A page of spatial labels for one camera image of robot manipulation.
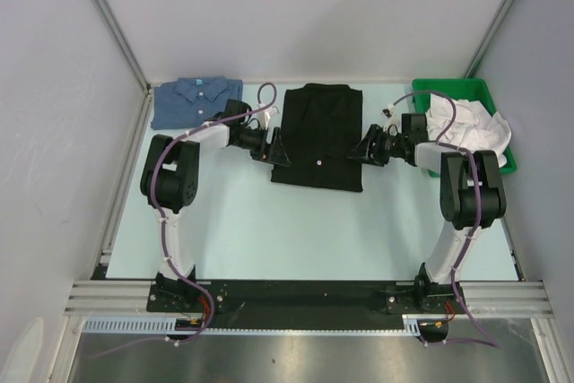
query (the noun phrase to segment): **gray wall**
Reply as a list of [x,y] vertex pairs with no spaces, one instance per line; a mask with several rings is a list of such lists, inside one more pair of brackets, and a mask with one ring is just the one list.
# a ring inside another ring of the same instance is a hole
[[517,0],[479,76],[512,127],[507,215],[529,278],[543,279],[574,350],[574,0]]
[[143,95],[91,0],[0,0],[0,47],[0,369],[41,317],[37,381]]

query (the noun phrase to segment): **white cloth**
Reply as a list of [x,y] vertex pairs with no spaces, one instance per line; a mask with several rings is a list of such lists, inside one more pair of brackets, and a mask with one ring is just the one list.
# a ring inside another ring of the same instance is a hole
[[[498,156],[499,167],[506,165],[503,153],[511,137],[509,122],[498,112],[491,116],[479,101],[455,100],[455,104],[455,123],[440,141],[465,147],[471,152],[493,150]],[[452,106],[448,100],[432,94],[426,116],[429,139],[434,140],[452,118]]]

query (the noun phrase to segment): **green basket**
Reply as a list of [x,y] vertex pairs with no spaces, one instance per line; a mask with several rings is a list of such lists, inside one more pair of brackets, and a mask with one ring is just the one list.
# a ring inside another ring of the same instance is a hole
[[[492,101],[491,94],[484,80],[480,78],[465,79],[417,79],[413,81],[413,90],[436,90],[442,91],[454,100],[479,100],[486,110],[493,115],[496,107]],[[431,95],[421,94],[413,97],[414,110],[416,112],[426,112],[431,107]],[[504,152],[507,163],[500,168],[502,175],[509,174],[517,170],[517,163],[514,160],[510,146]],[[431,177],[438,177],[436,172],[429,171]]]

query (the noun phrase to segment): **black shirt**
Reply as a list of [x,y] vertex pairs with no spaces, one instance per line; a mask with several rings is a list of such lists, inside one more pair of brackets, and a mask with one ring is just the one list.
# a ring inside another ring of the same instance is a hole
[[362,192],[361,164],[347,159],[361,129],[361,91],[344,84],[288,90],[281,137],[291,166],[275,166],[271,181]]

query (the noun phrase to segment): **metal corner post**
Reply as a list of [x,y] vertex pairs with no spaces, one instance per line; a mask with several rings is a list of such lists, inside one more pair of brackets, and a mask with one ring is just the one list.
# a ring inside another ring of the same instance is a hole
[[502,0],[500,3],[499,8],[497,9],[494,17],[492,18],[491,23],[484,33],[483,39],[479,44],[478,48],[473,54],[473,57],[470,61],[470,64],[466,68],[464,77],[465,78],[473,78],[476,76],[478,69],[483,62],[484,56],[486,55],[488,49],[490,48],[492,41],[494,40],[495,36],[497,35],[500,26],[504,23],[504,20],[507,18],[510,8],[515,3],[516,0]]
[[144,71],[140,67],[137,59],[135,58],[134,52],[130,48],[129,44],[127,43],[126,36],[124,32],[121,30],[119,23],[117,22],[116,16],[112,12],[108,0],[92,0],[100,13],[104,24],[108,28],[112,38],[117,44],[117,47],[122,53],[122,56],[127,61],[127,64],[134,75],[134,78],[139,83],[140,87],[142,87],[143,93],[147,93],[149,90],[149,84],[145,79]]

